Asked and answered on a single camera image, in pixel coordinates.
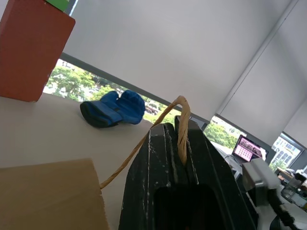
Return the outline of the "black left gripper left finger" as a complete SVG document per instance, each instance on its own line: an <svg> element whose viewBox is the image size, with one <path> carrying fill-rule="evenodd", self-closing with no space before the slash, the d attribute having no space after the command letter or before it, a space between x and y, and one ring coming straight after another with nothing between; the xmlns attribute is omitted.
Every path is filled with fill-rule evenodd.
<svg viewBox="0 0 307 230"><path fill-rule="evenodd" d="M184 230L186 172L171 123L151 128L125 183L118 230Z"/></svg>

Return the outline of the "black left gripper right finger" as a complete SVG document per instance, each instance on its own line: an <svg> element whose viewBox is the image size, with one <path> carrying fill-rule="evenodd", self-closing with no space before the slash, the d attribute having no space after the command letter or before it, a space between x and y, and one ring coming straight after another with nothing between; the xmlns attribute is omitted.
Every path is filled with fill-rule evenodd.
<svg viewBox="0 0 307 230"><path fill-rule="evenodd" d="M256 230L228 163L189 121L183 204L175 210L174 230Z"/></svg>

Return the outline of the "laptop with pink screen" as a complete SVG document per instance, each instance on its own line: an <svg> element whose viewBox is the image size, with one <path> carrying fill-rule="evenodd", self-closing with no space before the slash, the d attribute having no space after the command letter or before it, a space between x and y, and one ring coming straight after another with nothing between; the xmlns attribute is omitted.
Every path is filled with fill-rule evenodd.
<svg viewBox="0 0 307 230"><path fill-rule="evenodd" d="M267 155L267 150L243 135L239 136L232 152L232 156L239 165L250 162L255 158L262 158L265 161Z"/></svg>

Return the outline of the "narrow white roller blind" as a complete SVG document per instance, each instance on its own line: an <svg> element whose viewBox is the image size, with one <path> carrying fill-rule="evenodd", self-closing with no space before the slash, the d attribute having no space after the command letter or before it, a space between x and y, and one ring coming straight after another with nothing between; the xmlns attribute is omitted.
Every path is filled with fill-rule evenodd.
<svg viewBox="0 0 307 230"><path fill-rule="evenodd" d="M307 0L291 0L218 114L272 145L306 98Z"/></svg>

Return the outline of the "wide white roller blind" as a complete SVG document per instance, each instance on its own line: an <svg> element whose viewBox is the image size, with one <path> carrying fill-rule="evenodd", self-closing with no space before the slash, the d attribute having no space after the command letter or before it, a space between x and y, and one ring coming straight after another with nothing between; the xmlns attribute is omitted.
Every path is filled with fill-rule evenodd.
<svg viewBox="0 0 307 230"><path fill-rule="evenodd" d="M64 52L210 119L290 0L78 0Z"/></svg>

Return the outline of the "red box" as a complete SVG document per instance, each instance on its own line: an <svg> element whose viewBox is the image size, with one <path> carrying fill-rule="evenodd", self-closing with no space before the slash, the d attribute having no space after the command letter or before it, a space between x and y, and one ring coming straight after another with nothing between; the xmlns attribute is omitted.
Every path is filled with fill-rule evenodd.
<svg viewBox="0 0 307 230"><path fill-rule="evenodd" d="M74 26L45 0L8 0L0 20L0 96L38 101Z"/></svg>

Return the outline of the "green box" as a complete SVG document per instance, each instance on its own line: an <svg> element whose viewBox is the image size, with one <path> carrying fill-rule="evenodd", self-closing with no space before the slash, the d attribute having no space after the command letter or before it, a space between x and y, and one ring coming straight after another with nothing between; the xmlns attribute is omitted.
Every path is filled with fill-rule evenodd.
<svg viewBox="0 0 307 230"><path fill-rule="evenodd" d="M62 12L64 12L67 9L70 2L70 0L44 0L44 1L51 4L53 7L57 8Z"/></svg>

